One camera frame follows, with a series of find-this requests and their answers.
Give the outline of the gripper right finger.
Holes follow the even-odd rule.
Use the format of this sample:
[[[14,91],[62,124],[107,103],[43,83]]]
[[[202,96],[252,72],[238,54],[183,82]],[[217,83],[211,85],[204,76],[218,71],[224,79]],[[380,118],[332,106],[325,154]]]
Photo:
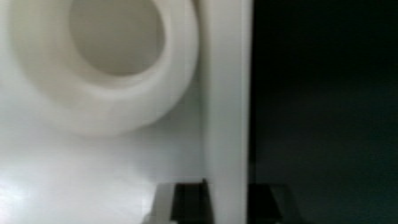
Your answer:
[[[284,184],[249,185],[247,224],[306,224],[295,196]]]

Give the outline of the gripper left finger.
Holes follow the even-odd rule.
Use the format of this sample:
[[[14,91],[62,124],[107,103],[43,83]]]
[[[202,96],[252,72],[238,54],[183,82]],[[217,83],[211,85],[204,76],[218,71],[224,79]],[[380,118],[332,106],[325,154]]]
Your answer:
[[[211,224],[206,180],[158,184],[144,224]]]

